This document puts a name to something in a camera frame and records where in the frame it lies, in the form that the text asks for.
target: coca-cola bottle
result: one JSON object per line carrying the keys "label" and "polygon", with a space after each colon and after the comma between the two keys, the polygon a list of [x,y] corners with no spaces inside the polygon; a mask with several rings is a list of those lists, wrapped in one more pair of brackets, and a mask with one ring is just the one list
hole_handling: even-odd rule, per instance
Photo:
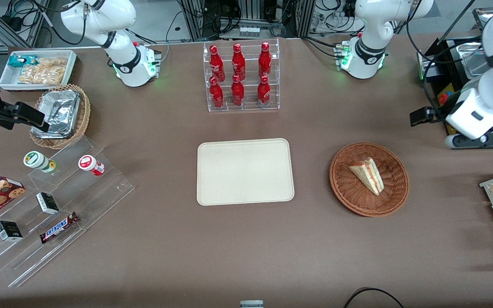
{"label": "coca-cola bottle", "polygon": [[238,74],[233,75],[233,84],[231,85],[231,92],[233,94],[233,103],[237,107],[243,106],[245,98],[245,88],[241,83],[241,78]]}
{"label": "coca-cola bottle", "polygon": [[245,65],[245,56],[241,52],[241,44],[233,44],[233,58],[231,58],[233,64],[233,73],[238,74],[241,80],[245,80],[247,76],[247,67]]}
{"label": "coca-cola bottle", "polygon": [[270,44],[268,42],[262,43],[262,52],[260,58],[258,58],[258,75],[260,78],[264,75],[269,75],[271,72],[271,55]]}
{"label": "coca-cola bottle", "polygon": [[226,74],[223,72],[222,57],[218,54],[218,48],[215,45],[211,45],[209,50],[211,51],[211,71],[218,82],[223,82],[226,80]]}
{"label": "coca-cola bottle", "polygon": [[209,88],[209,92],[211,92],[211,100],[213,101],[214,108],[222,109],[223,108],[222,88],[221,88],[221,86],[219,86],[218,80],[214,76],[211,76],[209,78],[209,82],[211,83],[211,87]]}
{"label": "coca-cola bottle", "polygon": [[270,85],[267,83],[267,75],[260,77],[258,85],[258,106],[266,108],[270,104]]}

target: white bottle with green label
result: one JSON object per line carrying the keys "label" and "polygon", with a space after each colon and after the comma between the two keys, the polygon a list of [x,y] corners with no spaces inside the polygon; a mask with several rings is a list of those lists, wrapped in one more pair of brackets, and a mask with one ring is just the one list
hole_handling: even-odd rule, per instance
{"label": "white bottle with green label", "polygon": [[37,151],[31,151],[24,156],[24,164],[33,169],[49,173],[56,168],[56,163]]}

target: table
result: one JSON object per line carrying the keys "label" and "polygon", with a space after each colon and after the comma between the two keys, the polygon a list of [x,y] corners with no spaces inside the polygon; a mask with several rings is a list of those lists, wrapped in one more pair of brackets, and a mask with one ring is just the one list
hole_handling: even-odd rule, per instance
{"label": "table", "polygon": [[[428,47],[437,35],[415,36]],[[331,41],[341,41],[336,37]],[[282,39],[281,109],[209,114],[202,44],[172,45],[158,80],[128,88],[102,49],[76,49],[74,83],[92,104],[87,131],[137,185],[128,197],[0,307],[340,307],[378,287],[409,307],[493,307],[493,212],[478,183],[493,178],[493,150],[448,150],[440,124],[410,128],[427,100],[406,36],[389,45],[370,80],[337,72],[333,59]],[[33,103],[39,93],[7,93]],[[0,175],[21,179],[35,146],[25,125],[0,128]],[[202,207],[202,142],[285,138],[295,197],[283,203]],[[406,204],[364,218],[334,196],[334,154],[358,141],[386,146],[410,177]]]}

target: round wicker basket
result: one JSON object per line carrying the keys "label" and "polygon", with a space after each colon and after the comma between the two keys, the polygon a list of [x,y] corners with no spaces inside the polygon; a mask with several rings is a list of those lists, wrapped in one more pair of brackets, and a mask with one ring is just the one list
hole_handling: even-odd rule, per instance
{"label": "round wicker basket", "polygon": [[[86,127],[89,125],[89,116],[90,116],[89,98],[86,97],[85,92],[80,87],[75,86],[73,84],[67,84],[66,86],[59,86],[49,91],[54,92],[54,91],[64,91],[64,90],[74,90],[81,95],[80,109],[77,114],[74,134],[68,139],[40,139],[32,135],[32,133],[30,133],[30,138],[38,146],[42,146],[44,148],[52,148],[54,150],[60,150],[61,148],[65,147],[67,144],[72,142],[72,140],[79,138],[85,134]],[[39,108],[40,102],[41,102],[41,98],[37,100],[36,108]]]}
{"label": "round wicker basket", "polygon": [[[374,195],[349,170],[356,161],[372,157],[383,181],[383,191]],[[390,215],[407,200],[409,180],[401,160],[387,148],[369,142],[357,142],[339,150],[330,164],[330,185],[342,203],[364,216]]]}

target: clear acrylic shelf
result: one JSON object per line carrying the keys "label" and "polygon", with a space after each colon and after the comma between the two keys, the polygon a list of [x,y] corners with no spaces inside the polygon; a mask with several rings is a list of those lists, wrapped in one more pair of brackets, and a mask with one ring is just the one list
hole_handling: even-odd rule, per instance
{"label": "clear acrylic shelf", "polygon": [[[102,175],[96,177],[78,168],[77,161],[85,154],[104,164]],[[86,136],[75,140],[51,159],[56,162],[56,169],[51,173],[32,171],[21,181],[26,193],[0,210],[0,220],[16,222],[24,237],[18,242],[0,238],[0,270],[8,279],[9,287],[19,287],[28,280],[134,189],[106,159],[102,148]],[[59,214],[41,211],[36,199],[41,191],[53,195],[60,208]],[[72,212],[77,213],[80,221],[41,244],[39,235]]]}
{"label": "clear acrylic shelf", "polygon": [[[262,42],[267,41],[270,44],[271,54],[271,72],[268,76],[268,83],[271,87],[270,102],[268,107],[260,108],[258,106],[258,85],[260,84],[260,76],[258,76],[258,57],[262,47]],[[223,90],[223,109],[216,109],[211,100],[211,92],[209,92],[209,78],[212,76],[211,71],[211,53],[208,49],[211,45],[218,47],[218,53],[223,60],[223,71],[226,74],[224,82],[220,83]],[[271,110],[280,108],[280,66],[279,66],[279,41],[277,39],[266,40],[246,40],[241,41],[241,51],[245,56],[246,78],[243,80],[245,89],[245,102],[242,107],[237,107],[233,103],[231,94],[231,85],[233,83],[233,46],[226,41],[211,41],[204,43],[203,47],[203,67],[205,71],[205,88],[207,88],[207,105],[209,111],[243,111],[243,110]]]}

